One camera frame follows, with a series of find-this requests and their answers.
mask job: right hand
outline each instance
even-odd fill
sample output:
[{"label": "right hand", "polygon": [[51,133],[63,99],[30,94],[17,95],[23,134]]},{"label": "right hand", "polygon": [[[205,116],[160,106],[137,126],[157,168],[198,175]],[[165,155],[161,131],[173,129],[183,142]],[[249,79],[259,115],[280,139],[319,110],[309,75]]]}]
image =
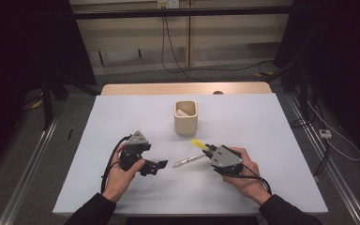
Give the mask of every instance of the right hand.
[{"label": "right hand", "polygon": [[[241,154],[241,158],[244,161],[244,165],[254,171],[257,175],[259,174],[259,167],[256,162],[252,161],[245,148],[231,147],[233,151]],[[253,172],[244,167],[240,175],[254,176]],[[238,191],[245,197],[250,198],[258,205],[265,203],[271,195],[264,188],[262,181],[249,178],[235,178],[222,175],[223,181],[235,186]]]}]

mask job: white table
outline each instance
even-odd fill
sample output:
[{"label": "white table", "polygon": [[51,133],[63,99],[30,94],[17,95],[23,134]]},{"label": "white table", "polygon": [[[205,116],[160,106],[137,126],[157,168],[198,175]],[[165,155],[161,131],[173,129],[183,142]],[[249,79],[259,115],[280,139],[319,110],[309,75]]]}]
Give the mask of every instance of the white table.
[{"label": "white table", "polygon": [[[178,136],[173,104],[196,100],[199,126]],[[308,165],[275,94],[123,95],[97,97],[55,214],[70,215],[99,192],[109,156],[124,136],[139,130],[152,144],[143,157],[169,160],[157,175],[136,175],[115,210],[126,216],[255,215],[259,206],[222,182],[208,158],[172,169],[176,160],[201,153],[191,138],[214,145],[246,147],[273,193],[307,213],[327,212]]]}]

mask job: person's arm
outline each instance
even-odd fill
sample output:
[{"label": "person's arm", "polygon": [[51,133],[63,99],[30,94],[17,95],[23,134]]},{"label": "person's arm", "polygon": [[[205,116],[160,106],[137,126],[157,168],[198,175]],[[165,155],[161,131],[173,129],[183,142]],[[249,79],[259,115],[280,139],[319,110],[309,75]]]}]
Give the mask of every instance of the person's arm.
[{"label": "person's arm", "polygon": [[[254,171],[257,175],[260,175],[257,163],[250,159],[245,148],[233,147],[231,149],[241,154],[246,167]],[[246,168],[244,168],[241,174],[249,176],[254,175],[253,172]],[[222,177],[223,181],[235,186],[242,195],[250,198],[261,207],[259,210],[265,217],[268,224],[321,224],[317,218],[303,213],[297,207],[281,199],[278,195],[271,196],[264,188],[263,183],[260,180],[234,178],[225,175],[222,175]]]},{"label": "person's arm", "polygon": [[112,158],[112,168],[110,170],[107,186],[102,194],[97,193],[86,204],[79,208],[67,221],[66,225],[70,224],[107,224],[110,221],[116,203],[121,199],[135,176],[145,163],[144,159],[138,160],[128,170],[122,170],[118,164],[119,153],[124,149],[121,144]]}]

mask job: pen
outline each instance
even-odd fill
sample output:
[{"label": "pen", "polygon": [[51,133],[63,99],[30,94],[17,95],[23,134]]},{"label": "pen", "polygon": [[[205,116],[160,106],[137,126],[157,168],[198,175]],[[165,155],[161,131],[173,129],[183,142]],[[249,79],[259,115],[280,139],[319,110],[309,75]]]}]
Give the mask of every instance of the pen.
[{"label": "pen", "polygon": [[174,165],[172,166],[172,168],[181,167],[181,166],[186,165],[187,163],[189,163],[191,161],[195,161],[198,158],[202,158],[204,156],[205,156],[205,154],[202,154],[202,155],[196,155],[196,156],[193,156],[193,157],[188,157],[188,158],[183,159],[183,160],[178,160],[178,161],[174,162]]}]

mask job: left hand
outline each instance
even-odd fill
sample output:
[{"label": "left hand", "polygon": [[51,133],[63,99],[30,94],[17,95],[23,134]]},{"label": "left hand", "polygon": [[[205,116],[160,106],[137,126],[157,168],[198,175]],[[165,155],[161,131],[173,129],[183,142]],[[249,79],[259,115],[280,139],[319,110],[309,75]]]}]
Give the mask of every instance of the left hand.
[{"label": "left hand", "polygon": [[[119,145],[118,149],[113,155],[111,165],[118,162],[119,153],[124,148],[124,144]],[[128,171],[122,170],[119,167],[119,163],[116,163],[114,166],[112,166],[108,175],[107,186],[102,193],[102,196],[104,196],[106,199],[110,200],[113,203],[117,203],[119,199],[121,199],[121,196],[128,189],[130,182],[133,180],[136,172],[139,171],[144,164],[145,160],[139,159]]]}]

